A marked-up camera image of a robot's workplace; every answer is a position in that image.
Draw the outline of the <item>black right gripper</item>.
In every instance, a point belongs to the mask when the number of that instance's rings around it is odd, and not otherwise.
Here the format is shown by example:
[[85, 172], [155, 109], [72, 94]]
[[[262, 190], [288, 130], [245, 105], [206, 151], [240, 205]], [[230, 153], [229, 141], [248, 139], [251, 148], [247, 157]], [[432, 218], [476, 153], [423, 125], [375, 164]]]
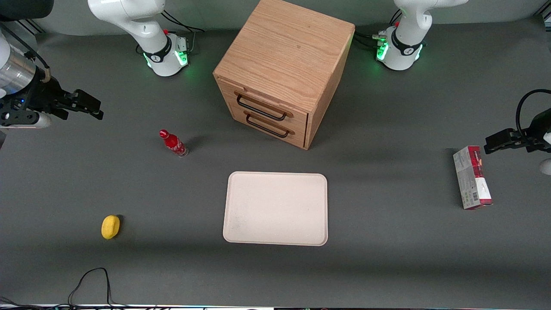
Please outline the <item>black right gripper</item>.
[[[104, 118], [100, 100], [84, 90], [67, 93], [55, 79], [45, 84], [32, 81], [18, 92], [1, 90], [1, 94], [2, 128], [47, 128], [53, 116], [67, 120], [69, 112]], [[65, 100], [65, 106], [59, 106], [58, 100]]]

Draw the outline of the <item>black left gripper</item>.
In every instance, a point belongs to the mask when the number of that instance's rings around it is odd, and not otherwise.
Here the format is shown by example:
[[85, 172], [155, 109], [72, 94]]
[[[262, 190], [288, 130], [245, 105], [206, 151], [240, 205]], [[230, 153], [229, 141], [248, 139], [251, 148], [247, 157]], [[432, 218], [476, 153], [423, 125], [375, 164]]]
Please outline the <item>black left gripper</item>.
[[504, 129], [498, 135], [491, 135], [485, 138], [484, 152], [490, 155], [500, 150], [522, 149], [527, 152], [541, 151], [550, 153], [550, 127], [551, 109], [537, 114], [529, 127], [522, 130], [525, 138], [515, 129]]

